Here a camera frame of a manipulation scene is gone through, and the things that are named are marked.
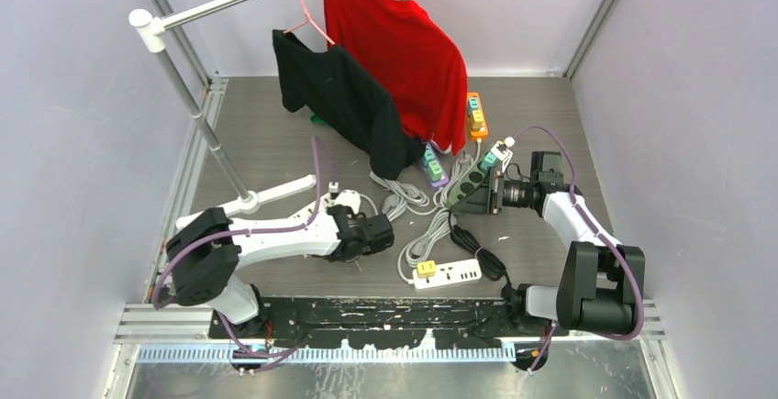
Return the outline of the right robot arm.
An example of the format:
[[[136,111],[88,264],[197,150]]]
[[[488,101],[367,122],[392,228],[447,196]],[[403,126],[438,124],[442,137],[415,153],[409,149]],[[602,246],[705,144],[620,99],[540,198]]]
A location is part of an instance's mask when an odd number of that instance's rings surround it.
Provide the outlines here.
[[[505,207],[533,210],[567,248],[557,286],[503,287],[510,326],[518,334],[532,335],[547,320],[567,330],[634,338],[645,319],[644,253],[603,229],[578,188],[565,182],[561,160],[559,152],[535,151],[529,177],[510,180],[489,153],[456,182],[447,206],[454,214],[472,215],[497,215]]]

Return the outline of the yellow plug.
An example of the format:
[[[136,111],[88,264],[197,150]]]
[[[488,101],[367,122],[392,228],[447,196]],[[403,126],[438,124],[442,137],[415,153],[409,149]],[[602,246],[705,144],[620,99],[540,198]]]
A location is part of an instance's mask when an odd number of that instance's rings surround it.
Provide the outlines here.
[[[428,279],[433,277],[437,272],[437,264],[433,260],[422,261],[417,264],[415,271],[416,276],[420,279]]]

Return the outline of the white power strip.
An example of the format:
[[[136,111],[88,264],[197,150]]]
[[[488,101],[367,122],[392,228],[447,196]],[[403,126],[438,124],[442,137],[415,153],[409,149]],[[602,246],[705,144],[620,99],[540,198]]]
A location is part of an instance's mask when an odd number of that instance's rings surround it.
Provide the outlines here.
[[[473,283],[483,277],[482,270],[476,259],[457,260],[446,263],[437,263],[437,272],[433,277],[420,279],[416,276],[415,269],[412,272],[412,284],[419,290],[439,289],[452,285]]]

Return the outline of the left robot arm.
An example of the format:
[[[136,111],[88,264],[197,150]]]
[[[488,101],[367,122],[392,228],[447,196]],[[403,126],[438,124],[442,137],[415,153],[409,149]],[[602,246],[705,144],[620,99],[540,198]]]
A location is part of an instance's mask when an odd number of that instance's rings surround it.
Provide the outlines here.
[[[221,207],[208,208],[182,227],[166,245],[174,293],[155,305],[207,305],[247,338],[267,326],[258,289],[236,270],[260,261],[317,256],[352,262],[391,247],[395,234],[385,215],[366,216],[348,205],[305,210],[286,219],[232,218]]]

